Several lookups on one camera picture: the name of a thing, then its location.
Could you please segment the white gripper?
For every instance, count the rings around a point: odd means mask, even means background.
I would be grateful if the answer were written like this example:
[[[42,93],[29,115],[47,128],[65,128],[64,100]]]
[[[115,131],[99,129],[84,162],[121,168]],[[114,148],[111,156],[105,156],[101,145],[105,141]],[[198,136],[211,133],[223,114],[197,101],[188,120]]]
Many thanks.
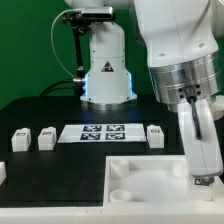
[[[178,105],[178,120],[183,148],[195,185],[214,183],[213,176],[223,172],[223,162],[213,115],[206,99],[196,102],[202,139],[196,138],[192,108],[188,102]]]

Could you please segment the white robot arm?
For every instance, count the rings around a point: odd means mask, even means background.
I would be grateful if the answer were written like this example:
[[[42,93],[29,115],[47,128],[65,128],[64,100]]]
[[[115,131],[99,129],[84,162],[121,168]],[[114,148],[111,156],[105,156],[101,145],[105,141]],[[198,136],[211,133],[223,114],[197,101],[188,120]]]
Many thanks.
[[[81,102],[96,109],[120,106],[136,97],[124,65],[123,30],[113,10],[132,12],[156,100],[178,114],[190,175],[213,178],[223,172],[211,107],[220,90],[213,12],[219,0],[65,0],[77,20],[90,27],[91,67]]]

